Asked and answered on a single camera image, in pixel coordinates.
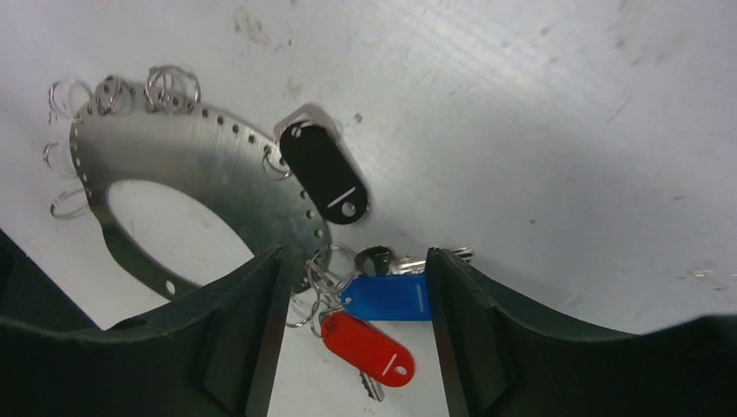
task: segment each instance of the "metal plate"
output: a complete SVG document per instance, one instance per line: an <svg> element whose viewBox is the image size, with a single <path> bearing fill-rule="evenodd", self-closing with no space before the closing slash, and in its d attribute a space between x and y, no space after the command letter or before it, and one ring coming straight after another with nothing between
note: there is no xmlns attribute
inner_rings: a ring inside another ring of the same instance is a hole
<svg viewBox="0 0 737 417"><path fill-rule="evenodd" d="M181 111L149 112L143 87L126 85L129 91L120 94L115 111L105 116L90 101L80 110L79 122L71 126L72 160L113 258L166 298L197 287L148 256L112 215L107 203L110 185L145 180L199 201L254 254L277 245L290 246L282 268L294 277L295 292L307 289L304 262L330 244L330 232L294 177L275 181L264 173L265 149L271 149L269 157L278 164L275 144L242 119L186 96L173 96L177 100L170 103L182 106ZM100 87L97 95L104 102ZM321 261L328 262L329 257Z"/></svg>

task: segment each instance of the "key tag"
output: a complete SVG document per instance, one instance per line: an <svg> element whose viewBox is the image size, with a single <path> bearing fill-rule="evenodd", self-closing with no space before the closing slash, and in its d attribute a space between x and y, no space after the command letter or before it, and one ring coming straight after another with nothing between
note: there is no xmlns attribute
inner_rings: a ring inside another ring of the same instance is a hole
<svg viewBox="0 0 737 417"><path fill-rule="evenodd" d="M369 210L369 192L343 154L335 124L318 106L306 104L274 127L291 172L328 222L350 224Z"/></svg>
<svg viewBox="0 0 737 417"><path fill-rule="evenodd" d="M387 387L402 387L415 376L412 354L373 326L345 311L322 318L328 350Z"/></svg>
<svg viewBox="0 0 737 417"><path fill-rule="evenodd" d="M425 274L359 276L341 292L345 310L363 321L430 321Z"/></svg>

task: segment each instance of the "bunch of keys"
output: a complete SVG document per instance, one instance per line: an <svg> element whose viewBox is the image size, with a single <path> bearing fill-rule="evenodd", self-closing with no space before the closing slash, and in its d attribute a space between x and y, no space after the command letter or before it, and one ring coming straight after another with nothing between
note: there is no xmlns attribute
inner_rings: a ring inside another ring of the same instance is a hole
<svg viewBox="0 0 737 417"><path fill-rule="evenodd" d="M331 245L329 249L340 250L354 257L336 245ZM399 342L346 313L341 303L341 292L350 287L356 273L352 271L346 279L334 282L328 277L328 272L315 263L318 255L306 262L309 284L317 293L311 315L300 323L288 326L300 327L309 323L312 333L322 340L328 350L359 369L368 397L381 402L385 396L382 385L402 387L412 380L415 360ZM318 314L321 304L327 308ZM319 321L319 331L315 328L315 316Z"/></svg>
<svg viewBox="0 0 737 417"><path fill-rule="evenodd" d="M474 251L453 251L470 262ZM374 271L366 271L371 260ZM341 291L341 304L364 321L430 321L425 285L425 256L397 257L390 248L377 246L360 252L354 259L359 276Z"/></svg>

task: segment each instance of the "red key tag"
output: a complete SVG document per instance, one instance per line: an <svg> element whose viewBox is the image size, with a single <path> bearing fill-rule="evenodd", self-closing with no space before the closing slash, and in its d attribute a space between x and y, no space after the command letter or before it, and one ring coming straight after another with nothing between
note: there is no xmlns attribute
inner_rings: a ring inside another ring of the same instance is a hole
<svg viewBox="0 0 737 417"><path fill-rule="evenodd" d="M321 331L330 352L382 385L401 387L415 375L415 360L404 346L345 311L325 317Z"/></svg>

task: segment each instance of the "silver key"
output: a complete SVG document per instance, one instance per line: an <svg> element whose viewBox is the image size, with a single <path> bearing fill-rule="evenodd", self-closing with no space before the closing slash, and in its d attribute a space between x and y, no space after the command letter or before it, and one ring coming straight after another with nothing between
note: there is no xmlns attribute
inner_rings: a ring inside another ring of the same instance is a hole
<svg viewBox="0 0 737 417"><path fill-rule="evenodd" d="M458 248L452 251L459 258L471 262L474 250L471 248ZM425 272L427 256L404 256L395 258L389 264L389 273L392 275L416 275Z"/></svg>
<svg viewBox="0 0 737 417"><path fill-rule="evenodd" d="M363 383L363 387L368 391L368 397L370 399L377 400L379 402L384 401L384 390L382 388L382 384L374 378L371 378L369 374L366 374L363 371L361 371L361 383Z"/></svg>

